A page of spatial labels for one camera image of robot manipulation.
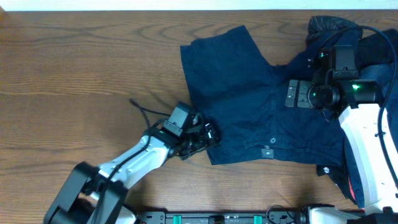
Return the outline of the navy blue shorts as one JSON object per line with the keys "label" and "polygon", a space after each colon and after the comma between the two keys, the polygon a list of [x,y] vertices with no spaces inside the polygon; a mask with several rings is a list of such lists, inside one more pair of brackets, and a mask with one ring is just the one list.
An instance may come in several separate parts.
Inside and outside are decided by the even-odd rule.
{"label": "navy blue shorts", "polygon": [[286,65],[271,65],[244,26],[194,40],[180,48],[193,105],[218,130],[218,147],[208,150],[214,165],[277,159],[315,164],[358,207],[361,179],[348,140],[329,112],[289,108],[291,79],[310,80],[308,59],[327,34],[308,38],[307,48]]}

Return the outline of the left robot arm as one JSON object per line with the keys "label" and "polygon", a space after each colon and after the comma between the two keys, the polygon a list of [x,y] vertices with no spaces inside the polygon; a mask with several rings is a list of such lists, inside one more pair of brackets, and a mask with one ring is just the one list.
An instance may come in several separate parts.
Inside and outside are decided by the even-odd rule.
{"label": "left robot arm", "polygon": [[160,120],[119,157],[97,167],[81,162],[71,171],[44,216],[44,223],[137,223],[124,201],[140,179],[171,157],[182,160],[216,146],[220,135],[211,123],[190,123],[177,133]]}

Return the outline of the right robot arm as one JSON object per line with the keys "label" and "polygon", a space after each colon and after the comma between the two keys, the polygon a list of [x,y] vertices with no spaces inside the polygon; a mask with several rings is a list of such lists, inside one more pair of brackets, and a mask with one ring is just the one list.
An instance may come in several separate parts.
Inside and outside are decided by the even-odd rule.
{"label": "right robot arm", "polygon": [[331,205],[303,209],[299,223],[397,223],[397,150],[377,83],[338,80],[329,85],[291,80],[286,106],[329,109],[349,141],[364,193],[364,213]]}

